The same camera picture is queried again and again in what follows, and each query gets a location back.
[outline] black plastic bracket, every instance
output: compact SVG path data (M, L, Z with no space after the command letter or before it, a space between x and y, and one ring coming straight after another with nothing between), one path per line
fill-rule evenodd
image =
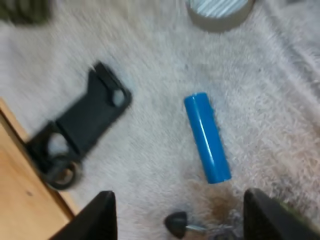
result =
M115 102L120 95L120 102ZM44 181L51 187L64 190L75 183L84 156L96 144L98 138L125 111L132 101L113 71L97 63L88 74L87 92L62 116L49 122L25 148ZM48 144L53 134L64 137L68 151L51 155ZM61 181L71 172L71 177Z

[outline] white carpet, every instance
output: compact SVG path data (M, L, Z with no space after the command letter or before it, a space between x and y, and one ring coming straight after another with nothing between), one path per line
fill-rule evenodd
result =
M85 91L96 60L133 103L70 193L117 197L119 240L169 239L176 210L209 228L257 187L320 224L320 2L258 1L224 34L192 26L183 0L61 0L50 25L0 26L0 95L30 134ZM208 185L183 99L206 91L232 180ZM227 217L229 209L235 209Z

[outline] black object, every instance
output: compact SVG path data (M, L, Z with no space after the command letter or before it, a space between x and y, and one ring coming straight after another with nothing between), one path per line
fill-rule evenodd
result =
M117 240L116 196L100 192L69 224L50 240Z
M51 0L0 0L0 19L14 24L43 24L51 16Z
M295 210L258 188L245 192L243 217L245 240L320 240Z
M188 225L188 216L185 211L174 212L167 216L164 225L168 231L178 239L182 239L187 230L205 233L207 230L200 226Z
M97 63L89 71L86 94L25 144L44 181L57 190L73 185L81 174L83 157L131 101L130 91L112 70ZM52 155L49 142L57 134L63 136L67 150Z

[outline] wooden edge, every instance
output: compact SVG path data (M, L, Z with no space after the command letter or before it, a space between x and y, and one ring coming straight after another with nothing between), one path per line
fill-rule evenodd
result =
M7 119L10 126L13 128L15 134L17 134L21 140L26 141L28 139L28 134L25 129L20 125L15 115L10 111L5 101L0 97L0 112L3 113L4 117ZM80 210L78 206L73 201L72 197L68 192L58 192L51 188L49 188L45 183L43 183L45 187L48 189L49 193L52 194L53 198L59 204L59 206L64 210L67 216L70 219L74 218Z

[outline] wooden floor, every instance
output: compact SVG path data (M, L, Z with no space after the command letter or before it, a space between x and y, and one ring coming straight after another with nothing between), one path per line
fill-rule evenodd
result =
M0 107L0 240L48 239L67 224L78 209L67 193L64 193L69 201L66 204L59 193L48 189L40 180L8 124L13 115L3 101ZM15 118L12 125L17 132L25 134L14 121Z

